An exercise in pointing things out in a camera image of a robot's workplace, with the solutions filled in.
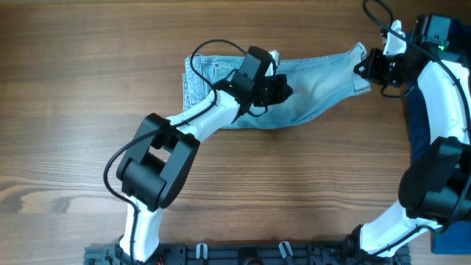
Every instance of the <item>brown tabletop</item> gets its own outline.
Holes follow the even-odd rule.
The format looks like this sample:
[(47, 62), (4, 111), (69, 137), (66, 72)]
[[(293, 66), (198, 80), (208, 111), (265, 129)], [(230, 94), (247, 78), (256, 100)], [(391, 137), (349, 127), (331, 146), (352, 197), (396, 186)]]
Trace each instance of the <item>brown tabletop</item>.
[[(423, 13), (471, 22), (470, 1), (392, 9), (405, 31)], [(0, 264), (81, 264), (84, 247), (124, 232), (126, 205), (105, 189), (103, 167), (148, 113), (181, 112), (184, 59), (211, 38), (284, 59), (381, 47), (359, 0), (0, 6)], [(372, 221), (397, 199), (410, 161), (404, 102), (378, 89), (298, 127), (212, 135), (161, 241), (341, 239)], [(431, 254), (428, 234), (411, 251), (413, 264), (471, 262)]]

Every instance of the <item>jeans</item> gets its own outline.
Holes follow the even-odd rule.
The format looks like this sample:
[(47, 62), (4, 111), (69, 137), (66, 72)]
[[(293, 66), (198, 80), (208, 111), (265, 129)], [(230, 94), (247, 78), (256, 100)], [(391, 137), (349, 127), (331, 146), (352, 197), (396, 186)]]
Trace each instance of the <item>jeans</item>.
[[(226, 129), (257, 128), (275, 129), (295, 126), (316, 118), (343, 99), (369, 92), (369, 82), (353, 73), (353, 67), (366, 58), (366, 50), (357, 43), (351, 50), (342, 54), (333, 54), (299, 60), (282, 60), (278, 74), (286, 74), (293, 94), (284, 102), (268, 107), (268, 112), (255, 118), (244, 114)], [(195, 69), (214, 83), (226, 77), (231, 70), (242, 64), (243, 57), (203, 56), (194, 57)], [(190, 57), (185, 61), (183, 74), (183, 110), (201, 102), (210, 92), (208, 84), (203, 82), (190, 68)], [(252, 106), (250, 110), (257, 114), (263, 107)]]

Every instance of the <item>wooden floor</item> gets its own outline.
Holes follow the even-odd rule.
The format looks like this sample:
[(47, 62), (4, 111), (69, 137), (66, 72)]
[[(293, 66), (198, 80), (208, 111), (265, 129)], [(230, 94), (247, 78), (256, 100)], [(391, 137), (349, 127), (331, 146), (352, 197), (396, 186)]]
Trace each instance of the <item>wooden floor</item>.
[[(389, 3), (406, 31), (423, 13), (471, 23), (470, 1)], [(0, 6), (0, 264), (81, 264), (84, 247), (124, 232), (103, 167), (148, 113), (181, 111), (184, 59), (211, 38), (284, 59), (381, 46), (359, 0)], [(302, 126), (211, 136), (161, 241), (341, 239), (373, 220), (410, 158), (401, 102), (373, 88)], [(411, 249), (413, 264), (471, 262), (432, 255), (429, 235)]]

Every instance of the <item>light blue jeans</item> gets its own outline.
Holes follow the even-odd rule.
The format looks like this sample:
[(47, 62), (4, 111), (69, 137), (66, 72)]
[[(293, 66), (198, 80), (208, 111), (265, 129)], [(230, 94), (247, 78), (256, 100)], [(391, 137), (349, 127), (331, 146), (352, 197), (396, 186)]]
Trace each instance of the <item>light blue jeans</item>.
[[(357, 43), (351, 50), (342, 54), (323, 57), (282, 60), (278, 74), (286, 74), (293, 94), (284, 102), (268, 107), (268, 112), (255, 118), (248, 114), (239, 117), (226, 129), (257, 128), (275, 129), (299, 125), (316, 118), (349, 96), (369, 92), (368, 81), (353, 73), (353, 67), (366, 57), (366, 50)], [(242, 64), (243, 57), (203, 56), (194, 57), (195, 69), (212, 83), (226, 77), (231, 70)], [(201, 102), (210, 92), (190, 68), (190, 58), (185, 61), (183, 74), (183, 110)], [(251, 107), (257, 114), (263, 107)]]

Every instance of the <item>wooden surface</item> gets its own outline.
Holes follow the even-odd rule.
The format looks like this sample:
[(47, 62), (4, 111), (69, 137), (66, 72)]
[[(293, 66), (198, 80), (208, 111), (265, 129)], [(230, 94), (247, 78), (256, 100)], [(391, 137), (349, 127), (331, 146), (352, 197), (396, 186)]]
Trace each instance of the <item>wooden surface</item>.
[[(470, 23), (470, 5), (392, 9), (409, 31), (422, 13)], [(204, 40), (294, 59), (380, 47), (378, 33), (359, 0), (1, 6), (0, 264), (81, 264), (84, 247), (124, 232), (126, 206), (106, 191), (103, 167), (145, 115), (181, 111), (183, 61)], [(373, 220), (396, 200), (410, 158), (401, 102), (373, 88), (302, 126), (211, 136), (161, 241), (341, 239)], [(411, 248), (413, 264), (471, 261), (432, 255), (429, 235)]]

